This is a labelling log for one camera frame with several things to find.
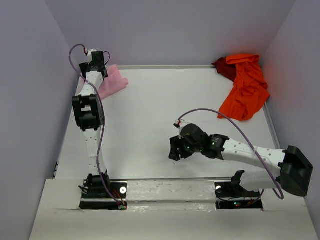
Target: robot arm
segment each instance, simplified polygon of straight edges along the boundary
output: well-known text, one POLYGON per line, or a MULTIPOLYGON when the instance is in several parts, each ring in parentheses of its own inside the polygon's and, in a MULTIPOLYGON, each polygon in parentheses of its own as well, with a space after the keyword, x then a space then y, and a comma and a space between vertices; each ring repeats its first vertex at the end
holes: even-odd
MULTIPOLYGON (((179 135, 170 138, 169 158, 172 160, 179 161, 201 153, 210 159, 241 162, 265 169, 256 153, 245 143, 219 134, 209 136, 192 123, 179 122, 175 126, 179 135)), ((307 195, 313 166, 297 147, 289 146, 287 150, 256 147, 255 151, 259 152, 282 189, 300 197, 307 195)), ((265 170, 237 171, 231 184, 248 192, 276 187, 265 170)))
MULTIPOLYGON (((77 96, 72 97, 75 121, 77 126, 83 131, 88 152, 89 174, 85 187, 88 187, 89 190, 103 187, 97 167, 97 152, 104 119, 98 96, 89 83, 93 84, 96 89, 99 89, 104 78, 108 76, 104 62, 104 53, 102 51, 94 49, 88 51, 87 62, 79 65, 82 75, 88 82, 84 83, 81 92, 77 96)), ((99 154, 99 166, 105 183, 110 187, 110 180, 103 161, 102 152, 99 154)))

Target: white table surface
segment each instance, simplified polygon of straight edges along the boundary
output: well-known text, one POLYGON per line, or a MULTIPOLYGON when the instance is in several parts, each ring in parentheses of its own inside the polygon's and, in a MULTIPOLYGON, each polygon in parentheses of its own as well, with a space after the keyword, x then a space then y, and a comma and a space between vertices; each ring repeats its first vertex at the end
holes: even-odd
MULTIPOLYGON (((106 130, 101 150, 111 179, 220 178, 242 169, 254 171, 253 166, 201 154, 179 162, 168 158, 169 138, 178 134, 175 120, 196 108, 219 110, 229 95, 233 83, 215 69, 128 69, 120 73, 128 78, 127 88, 103 100, 106 130)), ((77 93, 82 85, 80 81, 77 93)), ((245 141, 214 113, 194 112, 184 119, 209 135, 245 141)), ((275 147, 263 109, 249 121, 236 122, 254 145, 275 147)), ((85 140, 72 112, 56 178, 85 179, 88 168, 85 140)))

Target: orange cloth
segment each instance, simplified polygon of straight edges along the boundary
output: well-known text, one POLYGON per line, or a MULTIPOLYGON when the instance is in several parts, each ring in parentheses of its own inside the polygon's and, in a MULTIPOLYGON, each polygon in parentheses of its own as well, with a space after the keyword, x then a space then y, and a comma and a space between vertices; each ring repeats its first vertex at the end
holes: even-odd
POLYGON ((227 64, 235 64, 236 78, 233 89, 220 112, 239 121, 251 119, 269 98, 268 84, 259 66, 259 55, 236 54, 226 57, 227 64))

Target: gray wall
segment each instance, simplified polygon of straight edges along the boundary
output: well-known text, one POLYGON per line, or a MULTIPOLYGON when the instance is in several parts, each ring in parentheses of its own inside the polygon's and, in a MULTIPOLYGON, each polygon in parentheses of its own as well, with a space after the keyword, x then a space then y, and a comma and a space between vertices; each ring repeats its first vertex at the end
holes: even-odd
POLYGON ((45 1, 2 0, 0 32, 0 239, 27 240, 60 153, 76 78, 45 1))
MULTIPOLYGON (((69 45, 118 65, 208 65, 263 55, 294 0, 46 0, 69 45)), ((77 55, 84 61, 83 54, 77 55)))
POLYGON ((314 166, 306 198, 320 236, 320 1, 297 0, 264 56, 268 106, 283 148, 298 146, 314 166))

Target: red cloth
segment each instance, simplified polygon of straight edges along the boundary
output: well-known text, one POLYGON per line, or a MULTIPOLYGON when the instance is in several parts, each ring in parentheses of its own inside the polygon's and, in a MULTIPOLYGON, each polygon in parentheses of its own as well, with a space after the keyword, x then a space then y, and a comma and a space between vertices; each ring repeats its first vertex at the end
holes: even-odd
POLYGON ((233 89, 220 112, 239 121, 251 119, 269 98, 268 84, 259 66, 259 55, 236 54, 226 57, 227 64, 235 64, 233 89))
POLYGON ((219 58, 216 62, 212 63, 216 67, 218 74, 230 79, 232 82, 235 81, 237 76, 236 65, 227 64, 226 57, 219 58))

